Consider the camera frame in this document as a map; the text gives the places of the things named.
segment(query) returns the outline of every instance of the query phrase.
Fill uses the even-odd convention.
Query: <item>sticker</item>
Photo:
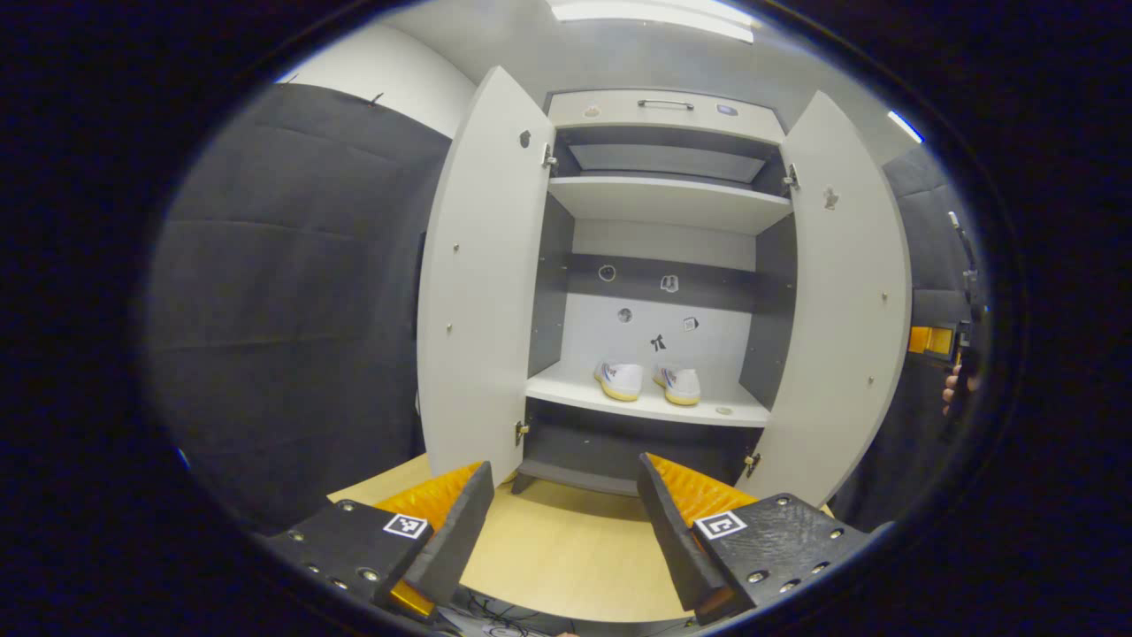
[[[381,531],[392,533],[393,535],[417,540],[421,536],[421,533],[424,532],[426,526],[428,526],[428,520],[397,514],[396,516],[393,516],[393,519],[389,520],[389,523],[385,525],[385,528]]]
[[[731,511],[726,511],[706,518],[700,518],[696,520],[696,526],[700,527],[700,531],[703,532],[707,540],[717,540],[719,537],[723,537],[724,535],[730,535],[737,531],[747,528],[747,525]]]
[[[825,196],[825,209],[833,209],[838,204],[838,199],[841,198],[841,195],[833,191],[833,186],[826,186],[822,195]]]

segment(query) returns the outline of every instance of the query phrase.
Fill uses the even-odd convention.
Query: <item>sneaker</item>
[[[700,403],[700,377],[695,370],[657,365],[652,380],[664,388],[664,398],[672,405],[691,406]]]
[[[601,362],[593,371],[593,378],[601,384],[606,396],[615,401],[636,401],[641,396],[641,379],[644,369],[632,363]]]

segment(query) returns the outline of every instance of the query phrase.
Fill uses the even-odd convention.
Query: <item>open cabinet door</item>
[[[432,475],[523,459],[531,308],[555,129],[507,72],[488,71],[440,172],[417,316],[420,413]]]
[[[798,279],[762,456],[736,487],[824,505],[881,425],[908,350],[911,274],[895,198],[857,128],[817,92],[786,136]],[[940,379],[943,390],[943,379]]]

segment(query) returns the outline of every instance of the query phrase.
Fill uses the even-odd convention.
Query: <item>fluorescent light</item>
[[[698,11],[701,14],[710,14],[718,18],[723,18],[724,20],[730,20],[734,23],[749,25],[752,23],[751,16],[744,14],[738,9],[732,9],[722,2],[717,2],[715,0],[652,0],[659,5],[671,5],[674,7],[679,7],[681,9],[688,9],[691,11]]]
[[[904,130],[904,132],[908,134],[909,137],[911,137],[912,139],[916,139],[917,144],[923,144],[924,143],[924,138],[919,136],[919,132],[916,132],[916,129],[912,128],[910,123],[908,123],[907,121],[904,121],[904,118],[898,115],[897,111],[889,111],[889,119],[891,119],[892,121],[897,122],[897,126],[899,126],[900,128],[902,128]]]
[[[688,5],[691,6],[693,2],[688,1]],[[747,44],[755,41],[754,35],[751,34],[749,17],[746,18],[746,24],[748,26],[740,26],[734,21],[728,21],[715,16],[688,9],[644,2],[556,2],[552,3],[550,8],[555,12],[555,17],[560,21],[595,19],[646,20],[676,24],[698,28],[701,31],[709,31],[718,33],[719,35],[741,40]]]

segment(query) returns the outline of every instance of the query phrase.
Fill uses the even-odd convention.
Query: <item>white shelf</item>
[[[735,379],[723,382],[710,370],[696,370],[703,389],[700,404],[681,407],[664,399],[664,390],[652,381],[651,370],[645,370],[640,398],[632,403],[614,401],[593,379],[595,365],[559,361],[526,380],[526,396],[583,410],[697,425],[765,428],[770,421],[770,412]],[[731,413],[720,414],[717,408]]]
[[[575,218],[669,223],[755,235],[794,209],[753,190],[644,177],[556,177],[550,193]]]

